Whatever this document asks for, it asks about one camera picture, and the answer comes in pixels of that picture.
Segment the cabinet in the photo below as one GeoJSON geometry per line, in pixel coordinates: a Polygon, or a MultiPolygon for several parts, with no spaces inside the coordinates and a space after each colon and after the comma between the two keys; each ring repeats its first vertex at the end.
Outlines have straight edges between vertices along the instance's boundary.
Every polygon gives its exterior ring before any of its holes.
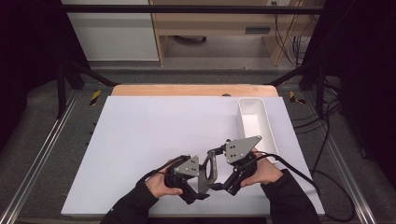
{"type": "MultiPolygon", "coordinates": [[[[324,1],[291,0],[291,7],[319,6],[324,1]]],[[[151,5],[202,5],[202,6],[267,6],[266,0],[149,0],[151,5]]],[[[289,36],[310,36],[315,23],[310,16],[254,14],[182,14],[155,13],[152,15],[160,63],[165,57],[169,35],[261,35],[274,65],[282,58],[282,49],[276,42],[278,36],[287,46],[289,36]]]]}
{"type": "MultiPolygon", "coordinates": [[[[148,5],[147,0],[63,0],[63,4],[148,5]]],[[[158,61],[150,14],[68,13],[88,61],[158,61]]]]}

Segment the black sleeve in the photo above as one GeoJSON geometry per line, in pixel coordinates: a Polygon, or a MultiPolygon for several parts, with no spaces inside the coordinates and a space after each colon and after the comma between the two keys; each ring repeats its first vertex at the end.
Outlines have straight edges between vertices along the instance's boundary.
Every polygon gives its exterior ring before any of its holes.
{"type": "Polygon", "coordinates": [[[275,183],[262,184],[262,189],[270,200],[270,214],[274,224],[320,223],[314,205],[289,170],[282,170],[282,173],[275,183]]]}
{"type": "Polygon", "coordinates": [[[139,183],[116,202],[101,224],[145,224],[148,222],[149,209],[156,202],[158,199],[151,194],[145,182],[139,183]]]}

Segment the white tray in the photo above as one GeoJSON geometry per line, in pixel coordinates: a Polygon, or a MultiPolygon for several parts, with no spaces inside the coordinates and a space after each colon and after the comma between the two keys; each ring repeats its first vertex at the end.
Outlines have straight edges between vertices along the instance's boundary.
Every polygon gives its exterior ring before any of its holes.
{"type": "MultiPolygon", "coordinates": [[[[261,98],[241,98],[238,101],[238,128],[241,138],[260,135],[262,140],[257,144],[259,151],[278,155],[271,125],[261,98]]],[[[273,157],[267,158],[276,163],[273,157]]]]}

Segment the hand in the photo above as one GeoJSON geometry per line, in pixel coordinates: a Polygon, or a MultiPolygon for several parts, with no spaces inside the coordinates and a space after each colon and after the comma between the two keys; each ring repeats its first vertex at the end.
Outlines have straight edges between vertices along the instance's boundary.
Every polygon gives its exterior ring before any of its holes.
{"type": "Polygon", "coordinates": [[[177,189],[177,188],[168,188],[164,184],[164,179],[166,174],[166,170],[171,166],[172,164],[168,165],[167,167],[163,168],[160,173],[152,175],[147,181],[146,181],[146,186],[148,187],[149,191],[151,194],[156,197],[160,198],[164,195],[179,195],[183,193],[182,189],[177,189]]]}
{"type": "MultiPolygon", "coordinates": [[[[251,149],[251,151],[257,152],[258,150],[256,148],[251,149]]],[[[260,157],[262,154],[261,153],[254,153],[256,157],[260,157]]],[[[280,172],[279,169],[277,169],[270,161],[267,160],[267,158],[263,158],[259,161],[257,161],[257,170],[254,175],[244,179],[241,182],[241,187],[246,187],[250,186],[256,183],[260,184],[268,184],[268,183],[273,183],[276,182],[281,176],[283,175],[282,172],[280,172]]]]}

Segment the white board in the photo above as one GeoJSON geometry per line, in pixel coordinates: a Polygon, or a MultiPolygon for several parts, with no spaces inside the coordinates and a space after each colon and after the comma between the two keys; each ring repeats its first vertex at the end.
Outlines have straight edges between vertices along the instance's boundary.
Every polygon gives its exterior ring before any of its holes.
{"type": "MultiPolygon", "coordinates": [[[[279,155],[309,176],[283,99],[262,98],[279,155]]],[[[179,155],[198,155],[226,139],[239,138],[238,97],[110,96],[69,191],[62,214],[102,216],[127,194],[147,172],[179,155]]],[[[225,158],[217,157],[219,182],[231,174],[225,158]]],[[[314,188],[294,175],[317,209],[323,207],[314,188]]],[[[196,181],[189,181],[197,190],[196,181]]],[[[152,217],[256,217],[269,214],[269,202],[260,185],[208,192],[203,201],[187,205],[178,196],[162,197],[149,211],[152,217]]]]}

